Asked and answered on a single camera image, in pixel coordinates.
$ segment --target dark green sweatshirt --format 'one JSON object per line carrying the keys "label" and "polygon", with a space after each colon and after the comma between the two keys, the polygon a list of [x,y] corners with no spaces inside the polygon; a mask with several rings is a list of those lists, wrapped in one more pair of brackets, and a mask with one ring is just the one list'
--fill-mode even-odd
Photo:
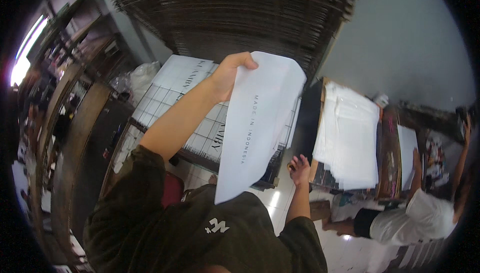
{"label": "dark green sweatshirt", "polygon": [[184,272],[220,265],[231,272],[327,272],[314,223],[297,217],[277,237],[259,198],[244,192],[214,205],[215,187],[161,205],[165,166],[142,146],[85,222],[88,260],[101,272]]}

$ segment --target sleeve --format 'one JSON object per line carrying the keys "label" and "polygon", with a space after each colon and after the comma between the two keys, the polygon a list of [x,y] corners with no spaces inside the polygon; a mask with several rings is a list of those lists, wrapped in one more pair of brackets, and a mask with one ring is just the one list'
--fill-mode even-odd
{"label": "sleeve", "polygon": [[119,172],[120,179],[87,218],[83,241],[96,271],[125,271],[145,228],[145,220],[163,211],[165,165],[158,154],[137,146]]}
{"label": "sleeve", "polygon": [[278,238],[292,254],[293,272],[327,272],[314,222],[307,217],[297,217],[288,222]]}
{"label": "sleeve", "polygon": [[425,193],[419,188],[413,195],[406,209],[406,215],[420,224],[431,224],[438,215],[442,201]]}

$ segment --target white plastic sack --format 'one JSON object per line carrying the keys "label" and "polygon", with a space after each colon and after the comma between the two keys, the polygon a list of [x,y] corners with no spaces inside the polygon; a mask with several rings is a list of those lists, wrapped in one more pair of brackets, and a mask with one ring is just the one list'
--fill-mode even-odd
{"label": "white plastic sack", "polygon": [[264,52],[251,55],[258,68],[237,69],[228,106],[215,204],[236,197],[265,174],[307,79],[290,58]]}
{"label": "white plastic sack", "polygon": [[130,73],[134,105],[137,105],[145,95],[159,69],[160,64],[158,62],[153,62],[151,64],[139,65],[132,73]]}

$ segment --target white t-shirt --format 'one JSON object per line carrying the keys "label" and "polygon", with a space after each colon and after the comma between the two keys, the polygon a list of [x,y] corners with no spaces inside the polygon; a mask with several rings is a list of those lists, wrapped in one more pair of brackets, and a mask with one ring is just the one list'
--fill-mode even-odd
{"label": "white t-shirt", "polygon": [[410,245],[449,236],[456,226],[453,203],[418,189],[406,209],[381,212],[370,236],[381,244]]}

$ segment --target hand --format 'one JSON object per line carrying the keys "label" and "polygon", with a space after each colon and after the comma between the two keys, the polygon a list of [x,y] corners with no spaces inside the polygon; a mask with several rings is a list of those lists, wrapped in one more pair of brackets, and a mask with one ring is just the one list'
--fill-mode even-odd
{"label": "hand", "polygon": [[212,93],[218,102],[229,101],[232,96],[237,67],[245,66],[247,69],[255,70],[258,64],[254,61],[250,52],[230,54],[208,78],[211,82]]}
{"label": "hand", "polygon": [[465,128],[465,149],[468,149],[470,145],[470,133],[471,133],[471,119],[470,115],[466,116],[466,123],[463,123],[463,127]]}
{"label": "hand", "polygon": [[308,178],[310,176],[310,164],[308,159],[300,154],[300,159],[296,156],[293,156],[293,159],[290,161],[288,166],[290,177],[293,180],[295,186],[301,184],[308,185]]}

